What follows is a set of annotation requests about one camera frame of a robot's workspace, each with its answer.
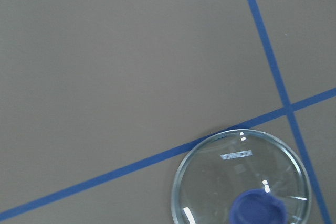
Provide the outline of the glass pot lid blue knob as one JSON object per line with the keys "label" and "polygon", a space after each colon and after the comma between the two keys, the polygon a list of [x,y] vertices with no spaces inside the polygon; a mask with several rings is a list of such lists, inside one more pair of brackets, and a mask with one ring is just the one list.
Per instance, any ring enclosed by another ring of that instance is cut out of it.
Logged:
{"label": "glass pot lid blue knob", "polygon": [[172,185],[174,223],[307,223],[311,185],[298,155],[257,130],[217,133],[180,163]]}

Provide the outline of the blue tape line lengthwise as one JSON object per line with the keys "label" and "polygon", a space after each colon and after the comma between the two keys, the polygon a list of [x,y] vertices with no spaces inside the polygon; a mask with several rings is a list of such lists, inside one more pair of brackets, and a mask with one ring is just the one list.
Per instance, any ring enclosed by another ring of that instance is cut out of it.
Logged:
{"label": "blue tape line lengthwise", "polygon": [[278,66],[276,55],[272,48],[271,41],[268,36],[268,32],[260,12],[257,0],[247,0],[251,15],[254,19],[256,29],[258,31],[258,36],[260,38],[261,44],[263,46],[267,61],[269,64],[272,77],[274,79],[279,97],[281,99],[282,108],[285,110],[285,116],[287,117],[291,132],[294,136],[296,146],[299,150],[299,153],[302,157],[303,164],[308,172],[309,180],[312,186],[314,196],[316,198],[319,211],[324,223],[332,223],[332,219],[327,208],[325,198],[323,196],[316,172],[313,168],[311,158],[309,156],[307,147],[304,143],[304,138],[302,136],[299,123],[297,121],[295,112],[301,109],[305,109],[309,106],[315,105],[320,102],[324,102],[330,98],[335,97],[335,88],[324,91],[322,93],[316,94],[312,97],[305,98],[296,103],[291,103],[286,85],[283,81],[281,71]]}

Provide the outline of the blue tape line crosswise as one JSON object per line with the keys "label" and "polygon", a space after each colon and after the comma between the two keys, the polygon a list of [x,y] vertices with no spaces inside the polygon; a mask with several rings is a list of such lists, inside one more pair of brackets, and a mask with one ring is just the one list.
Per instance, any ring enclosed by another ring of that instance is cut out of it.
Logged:
{"label": "blue tape line crosswise", "polygon": [[[322,101],[328,100],[330,98],[335,97],[335,88],[329,89],[327,91],[324,91],[322,93],[313,95],[311,97],[305,98],[303,100],[300,100],[298,102],[295,102],[291,104],[291,107],[293,111],[299,111],[302,109],[305,109],[309,106],[315,105],[317,103],[320,103]],[[136,161],[132,164],[120,167],[118,169],[112,170],[110,172],[107,172],[105,174],[99,175],[97,177],[91,178],[89,180],[85,180],[84,182],[80,182],[78,184],[75,184],[73,186],[67,187],[65,189],[59,190],[57,192],[54,192],[52,194],[43,196],[41,198],[32,200],[30,202],[27,202],[25,204],[16,206],[14,208],[11,208],[9,210],[1,212],[1,223],[8,220],[15,218],[17,216],[20,216],[22,214],[25,214],[27,212],[33,211],[35,209],[41,208],[43,206],[46,206],[48,204],[52,204],[54,202],[63,200],[65,198],[68,198],[72,195],[81,193],[82,191],[100,186],[102,184],[108,183],[109,181],[115,180],[119,177],[126,176],[130,173],[134,173],[138,170],[144,169],[146,167],[149,167],[151,165],[160,163],[162,161],[165,161],[167,159],[170,159],[172,157],[181,155],[183,153],[186,153],[190,151],[192,148],[194,148],[197,144],[204,141],[210,136],[213,136],[215,134],[218,134],[223,131],[229,131],[229,130],[235,130],[240,129],[244,126],[246,126],[248,129],[261,125],[266,122],[270,122],[272,120],[275,120],[277,118],[280,118],[282,116],[286,115],[286,109],[285,108],[279,108],[276,110],[273,110],[271,112],[262,114],[260,116],[257,116],[255,118],[249,119],[247,121],[238,123],[236,125],[230,126],[228,128],[222,129],[218,132],[215,132],[213,134],[203,136],[201,138],[198,138],[196,140],[193,140],[191,142],[179,145],[177,147],[171,148],[169,150],[166,150],[164,152],[157,153],[155,155],[152,155],[150,157],[141,159],[139,161]]]}

